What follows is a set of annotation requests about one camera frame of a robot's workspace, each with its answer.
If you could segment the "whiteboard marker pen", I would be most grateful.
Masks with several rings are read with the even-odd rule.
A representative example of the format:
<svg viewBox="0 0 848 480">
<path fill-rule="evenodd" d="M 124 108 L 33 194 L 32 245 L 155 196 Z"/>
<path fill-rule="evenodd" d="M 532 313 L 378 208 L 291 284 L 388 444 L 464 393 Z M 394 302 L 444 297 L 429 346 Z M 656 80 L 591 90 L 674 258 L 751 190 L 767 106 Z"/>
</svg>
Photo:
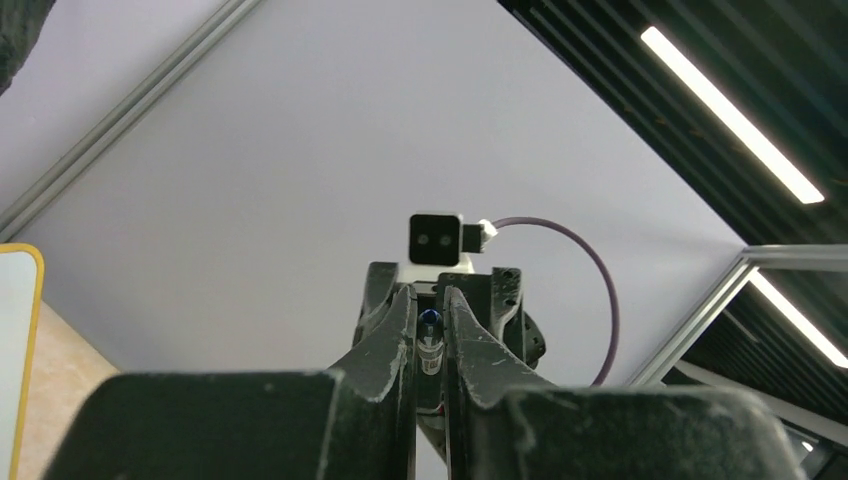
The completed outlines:
<svg viewBox="0 0 848 480">
<path fill-rule="evenodd" d="M 422 373 L 427 376 L 437 375 L 444 356 L 444 326 L 437 310 L 426 309 L 419 314 L 416 349 Z"/>
</svg>

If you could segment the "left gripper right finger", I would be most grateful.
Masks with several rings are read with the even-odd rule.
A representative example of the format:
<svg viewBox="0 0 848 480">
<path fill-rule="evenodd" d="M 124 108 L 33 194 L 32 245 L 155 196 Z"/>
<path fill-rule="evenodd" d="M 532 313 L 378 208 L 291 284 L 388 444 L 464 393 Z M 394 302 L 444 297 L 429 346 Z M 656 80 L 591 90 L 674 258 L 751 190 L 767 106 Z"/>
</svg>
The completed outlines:
<svg viewBox="0 0 848 480">
<path fill-rule="evenodd" d="M 755 395 L 706 386 L 564 388 L 444 290 L 446 463 L 452 479 L 801 479 Z"/>
</svg>

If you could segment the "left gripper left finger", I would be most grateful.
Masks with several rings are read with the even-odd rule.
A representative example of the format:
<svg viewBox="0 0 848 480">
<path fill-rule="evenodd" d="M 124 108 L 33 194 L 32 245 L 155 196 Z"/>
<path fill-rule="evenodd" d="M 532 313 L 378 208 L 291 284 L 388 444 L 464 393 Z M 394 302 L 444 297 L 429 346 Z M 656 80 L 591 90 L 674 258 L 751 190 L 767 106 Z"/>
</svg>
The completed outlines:
<svg viewBox="0 0 848 480">
<path fill-rule="evenodd" d="M 411 479 L 417 298 L 315 371 L 136 373 L 83 403 L 48 479 Z"/>
</svg>

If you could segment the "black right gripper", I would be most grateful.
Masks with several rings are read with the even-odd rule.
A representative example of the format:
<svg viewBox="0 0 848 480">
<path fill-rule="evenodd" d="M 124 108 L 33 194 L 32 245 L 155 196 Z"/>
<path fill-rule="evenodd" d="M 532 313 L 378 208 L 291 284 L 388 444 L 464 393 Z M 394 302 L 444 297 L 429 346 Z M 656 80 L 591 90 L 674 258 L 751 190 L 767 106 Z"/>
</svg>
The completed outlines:
<svg viewBox="0 0 848 480">
<path fill-rule="evenodd" d="M 521 273 L 443 273 L 401 283 L 397 263 L 373 262 L 351 347 L 351 383 L 379 404 L 399 456 L 414 457 L 421 430 L 448 464 L 514 464 L 525 391 L 544 389 L 535 370 L 545 340 L 523 308 Z M 419 314 L 444 326 L 440 372 L 424 375 L 416 349 Z"/>
</svg>

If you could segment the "yellow-framed whiteboard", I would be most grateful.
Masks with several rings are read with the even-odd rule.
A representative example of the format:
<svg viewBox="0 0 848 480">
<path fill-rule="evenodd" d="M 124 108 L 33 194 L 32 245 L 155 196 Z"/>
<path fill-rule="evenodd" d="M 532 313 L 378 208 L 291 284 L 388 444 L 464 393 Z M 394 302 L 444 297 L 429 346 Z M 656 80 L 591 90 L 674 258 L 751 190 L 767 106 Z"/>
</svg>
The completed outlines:
<svg viewBox="0 0 848 480">
<path fill-rule="evenodd" d="M 1 477 L 15 479 L 22 443 L 45 265 L 24 243 L 1 245 Z"/>
</svg>

